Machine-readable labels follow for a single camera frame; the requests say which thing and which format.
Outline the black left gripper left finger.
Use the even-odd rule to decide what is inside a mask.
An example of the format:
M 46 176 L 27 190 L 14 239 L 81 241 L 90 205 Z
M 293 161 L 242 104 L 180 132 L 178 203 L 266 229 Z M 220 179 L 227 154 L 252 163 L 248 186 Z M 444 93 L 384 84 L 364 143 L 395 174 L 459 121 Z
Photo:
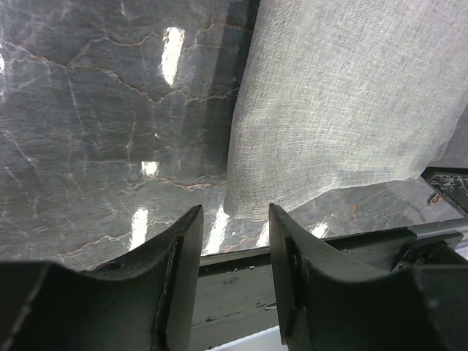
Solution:
M 92 271 L 1 263 L 3 350 L 187 350 L 203 209 Z

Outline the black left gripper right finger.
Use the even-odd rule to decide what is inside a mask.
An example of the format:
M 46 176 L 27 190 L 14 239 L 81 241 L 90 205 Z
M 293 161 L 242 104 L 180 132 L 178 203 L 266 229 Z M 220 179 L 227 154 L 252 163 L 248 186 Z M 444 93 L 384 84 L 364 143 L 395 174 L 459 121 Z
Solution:
M 465 350 L 464 219 L 319 239 L 269 208 L 282 344 L 289 350 Z

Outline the grey cloth napkin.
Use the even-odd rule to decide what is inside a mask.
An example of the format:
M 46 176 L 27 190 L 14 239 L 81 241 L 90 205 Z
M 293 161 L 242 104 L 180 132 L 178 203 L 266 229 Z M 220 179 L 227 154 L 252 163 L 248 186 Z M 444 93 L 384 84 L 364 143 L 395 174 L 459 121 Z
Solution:
M 233 114 L 228 216 L 417 178 L 467 106 L 465 1 L 261 1 Z

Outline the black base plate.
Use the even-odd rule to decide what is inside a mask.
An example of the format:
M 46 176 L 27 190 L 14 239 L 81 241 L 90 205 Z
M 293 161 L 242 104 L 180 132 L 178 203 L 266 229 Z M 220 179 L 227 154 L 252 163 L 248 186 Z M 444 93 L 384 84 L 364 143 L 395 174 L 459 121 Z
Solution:
M 467 170 L 428 167 L 422 176 L 432 190 L 429 204 L 440 198 L 461 215 L 459 219 L 428 224 L 467 221 Z M 456 252 L 467 260 L 467 228 Z M 213 254 L 201 260 L 191 350 L 211 350 L 277 325 L 270 247 Z

